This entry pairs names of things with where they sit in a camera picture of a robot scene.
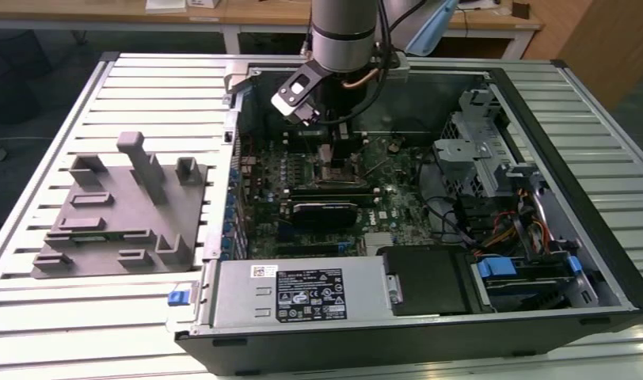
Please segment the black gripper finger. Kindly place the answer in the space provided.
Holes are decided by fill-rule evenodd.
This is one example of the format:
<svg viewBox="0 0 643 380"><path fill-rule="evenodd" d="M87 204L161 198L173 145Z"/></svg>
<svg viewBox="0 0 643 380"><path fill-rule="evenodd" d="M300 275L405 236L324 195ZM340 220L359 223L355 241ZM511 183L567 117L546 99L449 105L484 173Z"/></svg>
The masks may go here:
<svg viewBox="0 0 643 380"><path fill-rule="evenodd" d="M332 168L341 168L363 147L363 133L356 123L348 121L332 127Z"/></svg>

